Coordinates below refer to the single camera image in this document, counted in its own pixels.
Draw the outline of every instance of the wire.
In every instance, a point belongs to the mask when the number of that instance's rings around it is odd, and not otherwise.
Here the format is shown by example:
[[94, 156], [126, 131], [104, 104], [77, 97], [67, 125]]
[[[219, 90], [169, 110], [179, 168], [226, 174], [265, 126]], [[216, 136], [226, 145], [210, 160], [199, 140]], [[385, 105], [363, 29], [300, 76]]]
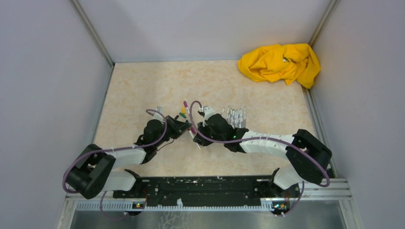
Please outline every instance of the wire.
[[[321, 171], [322, 175], [323, 175], [323, 176], [325, 177], [325, 179], [326, 179], [326, 184], [325, 184], [325, 185], [317, 184], [318, 186], [320, 186], [320, 187], [328, 187], [328, 186], [330, 185], [330, 178], [329, 178], [328, 174], [326, 173], [325, 169], [322, 168], [322, 166], [320, 166], [320, 164], [319, 164], [315, 159], [313, 159], [311, 156], [309, 156], [308, 154], [306, 154], [306, 153], [305, 153], [304, 151], [302, 151], [300, 148], [296, 147], [295, 145], [293, 145], [293, 144], [291, 144], [291, 143], [289, 143], [289, 142], [286, 142], [286, 141], [283, 141], [283, 140], [280, 140], [280, 139], [277, 139], [277, 138], [272, 138], [272, 137], [266, 137], [266, 138], [262, 138], [262, 137], [250, 137], [250, 138], [237, 139], [237, 140], [230, 140], [230, 141], [217, 141], [217, 140], [210, 139], [210, 138], [204, 136], [204, 135], [198, 130], [198, 128], [197, 128], [197, 126], [195, 125], [194, 120], [193, 120], [193, 118], [192, 118], [192, 107], [194, 106], [194, 104], [198, 104], [198, 105], [200, 106], [200, 110], [203, 109], [203, 105], [201, 104], [200, 101], [198, 101], [198, 100], [193, 101], [193, 102], [191, 103], [191, 105], [190, 105], [190, 122], [191, 122], [191, 125], [194, 127], [194, 129], [197, 131], [197, 133], [198, 133], [202, 138], [204, 138], [205, 140], [211, 141], [211, 142], [214, 142], [214, 143], [221, 143], [221, 144], [239, 143], [239, 142], [251, 141], [251, 140], [270, 140], [270, 141], [275, 141], [275, 142], [282, 143], [282, 144], [284, 144], [284, 145], [286, 145], [286, 146], [289, 146], [289, 147], [293, 148], [293, 149], [296, 150], [297, 152], [301, 153], [303, 156], [305, 156], [308, 160], [310, 160], [310, 161]], [[285, 217], [286, 215], [288, 215], [288, 214], [297, 206], [298, 202], [301, 200], [301, 197], [302, 197], [303, 192], [304, 192], [304, 181], [302, 182], [302, 189], [301, 189], [301, 192], [300, 192], [300, 194], [299, 194], [299, 197], [298, 197], [297, 201], [294, 203], [294, 205], [290, 208], [290, 210], [289, 210], [288, 212], [286, 212], [285, 214], [279, 215], [279, 216], [284, 216], [284, 217]]]
[[165, 146], [167, 146], [167, 145], [172, 144], [173, 142], [174, 142], [174, 139], [173, 139], [171, 142], [164, 144], [164, 145], [163, 145], [162, 147], [160, 147], [157, 151], [161, 150], [163, 147], [165, 147]]
[[104, 194], [103, 194], [103, 196], [101, 197], [101, 200], [100, 200], [100, 211], [101, 211], [101, 213], [109, 220], [123, 220], [127, 215], [124, 215], [123, 217], [120, 217], [120, 218], [111, 218], [110, 216], [108, 216], [106, 214], [106, 212], [103, 211], [103, 199], [106, 196], [106, 193], [107, 193], [107, 191], [104, 192]]
[[290, 214], [292, 212], [292, 210], [294, 210], [294, 208], [297, 206], [298, 202], [301, 200], [302, 194], [304, 193], [304, 186], [305, 183], [304, 181], [302, 182], [302, 189], [301, 192], [299, 193], [298, 199], [297, 201], [295, 201], [295, 203], [292, 205], [292, 207], [290, 208], [290, 210], [288, 210], [288, 212], [284, 213], [284, 214], [279, 214], [279, 215], [274, 215], [274, 216], [283, 216], [286, 217], [288, 214]]

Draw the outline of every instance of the robotic arm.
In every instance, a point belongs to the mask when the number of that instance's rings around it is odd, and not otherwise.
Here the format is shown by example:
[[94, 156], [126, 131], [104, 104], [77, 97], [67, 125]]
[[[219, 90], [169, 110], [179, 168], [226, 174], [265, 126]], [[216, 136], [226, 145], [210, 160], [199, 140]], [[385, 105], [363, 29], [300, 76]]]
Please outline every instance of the robotic arm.
[[[164, 122], [167, 125], [166, 132], [164, 132]], [[191, 124], [180, 122], [177, 118], [167, 116], [163, 119], [155, 113], [132, 148], [114, 151], [102, 150], [95, 144], [88, 145], [78, 157], [84, 158], [65, 174], [66, 183], [86, 199], [92, 199], [102, 191], [120, 190], [139, 193], [140, 190], [137, 189], [140, 186], [136, 184], [142, 182], [142, 179], [138, 174], [128, 169], [124, 171], [112, 171], [112, 169], [149, 162], [156, 155], [160, 145], [170, 139], [179, 138], [190, 127]], [[150, 145], [153, 142], [156, 143], [148, 147], [137, 147]]]
[[[332, 152], [308, 131], [299, 129], [293, 135], [261, 134], [246, 128], [233, 128], [225, 118], [220, 114], [216, 114], [209, 106], [204, 107], [202, 110], [200, 109], [199, 114], [204, 117], [204, 121], [198, 123], [199, 132], [216, 141], [234, 140], [235, 143], [224, 144], [229, 150], [241, 153], [264, 153], [289, 160], [291, 164], [277, 169], [274, 179], [269, 184], [280, 195], [283, 193], [283, 190], [303, 180], [320, 184], [324, 178], [313, 161], [297, 152], [297, 150], [289, 146], [286, 147], [285, 144], [278, 141], [267, 140], [267, 138], [278, 139], [291, 143], [300, 149], [305, 149], [305, 153], [326, 170]], [[213, 143], [201, 135], [197, 135], [194, 138], [194, 142], [201, 146], [209, 146]]]

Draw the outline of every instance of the small object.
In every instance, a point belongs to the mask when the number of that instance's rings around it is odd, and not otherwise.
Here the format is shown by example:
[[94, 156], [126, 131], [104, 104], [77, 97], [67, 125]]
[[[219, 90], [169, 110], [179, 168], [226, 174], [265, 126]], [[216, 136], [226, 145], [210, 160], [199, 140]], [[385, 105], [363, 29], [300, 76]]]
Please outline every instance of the small object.
[[194, 136], [197, 134], [194, 132], [195, 132], [195, 130], [192, 127], [190, 127], [189, 133], [190, 133], [192, 139], [194, 139]]

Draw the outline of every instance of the crumpled fabric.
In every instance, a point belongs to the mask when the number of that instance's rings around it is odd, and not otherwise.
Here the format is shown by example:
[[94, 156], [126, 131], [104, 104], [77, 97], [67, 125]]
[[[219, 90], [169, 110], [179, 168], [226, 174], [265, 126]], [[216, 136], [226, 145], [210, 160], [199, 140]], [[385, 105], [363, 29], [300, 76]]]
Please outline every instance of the crumpled fabric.
[[318, 58], [308, 44], [263, 46], [243, 55], [238, 67], [255, 82], [284, 80], [290, 85], [296, 80], [308, 89], [320, 72]]

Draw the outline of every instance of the pen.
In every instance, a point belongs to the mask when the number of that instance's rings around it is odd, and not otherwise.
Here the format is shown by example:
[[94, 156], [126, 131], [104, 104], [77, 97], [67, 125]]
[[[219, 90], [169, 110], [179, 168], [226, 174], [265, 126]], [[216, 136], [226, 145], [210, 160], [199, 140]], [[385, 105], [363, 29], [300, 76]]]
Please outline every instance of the pen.
[[[189, 106], [187, 105], [187, 102], [184, 101], [184, 102], [183, 102], [183, 105], [184, 105], [184, 107], [186, 108], [187, 113], [188, 113], [189, 116], [190, 116], [190, 110], [189, 110]], [[190, 134], [191, 134], [192, 138], [194, 139], [194, 136], [197, 135], [197, 132], [194, 130], [194, 128], [193, 128], [192, 126], [190, 127], [190, 130], [191, 130]]]

